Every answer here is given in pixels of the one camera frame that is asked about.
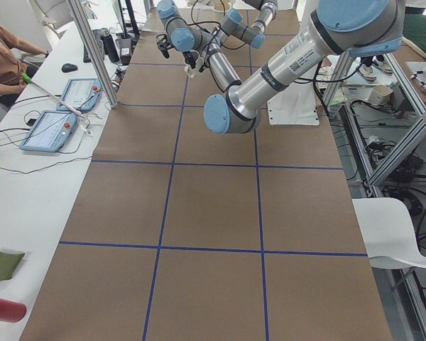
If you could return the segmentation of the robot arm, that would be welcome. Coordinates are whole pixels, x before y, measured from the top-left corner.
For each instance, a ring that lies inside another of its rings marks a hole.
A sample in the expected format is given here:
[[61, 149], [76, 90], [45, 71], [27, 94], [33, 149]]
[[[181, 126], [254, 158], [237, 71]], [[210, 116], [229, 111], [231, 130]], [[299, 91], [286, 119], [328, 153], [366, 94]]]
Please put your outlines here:
[[217, 134], [255, 130], [261, 119], [260, 108], [326, 56], [345, 50], [354, 57], [385, 54], [397, 50], [402, 41], [404, 1], [319, 1], [307, 27], [250, 78], [241, 81], [221, 46], [234, 36], [260, 48], [278, 12], [277, 1], [250, 1], [249, 5], [260, 12], [250, 26], [243, 23], [240, 12], [230, 9], [212, 32], [188, 26], [174, 1], [160, 1], [156, 7], [168, 39], [158, 45], [162, 54], [174, 48], [194, 68], [190, 53], [197, 52], [222, 91], [204, 104], [204, 122]]
[[241, 13], [231, 8], [219, 22], [219, 26], [214, 30], [214, 35], [218, 37], [222, 45], [229, 36], [233, 36], [252, 48], [259, 49], [265, 40], [264, 33], [267, 26], [276, 18], [278, 2], [250, 0], [244, 1], [244, 3], [259, 11], [256, 20], [248, 26], [243, 22]]

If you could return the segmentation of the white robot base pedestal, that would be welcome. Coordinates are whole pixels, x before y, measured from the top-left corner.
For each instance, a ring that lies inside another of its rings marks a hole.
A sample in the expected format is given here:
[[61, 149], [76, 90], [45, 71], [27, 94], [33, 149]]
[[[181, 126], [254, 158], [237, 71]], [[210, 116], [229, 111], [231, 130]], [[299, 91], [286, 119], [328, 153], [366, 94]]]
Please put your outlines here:
[[297, 80], [267, 101], [270, 125], [318, 126], [315, 91], [312, 83]]

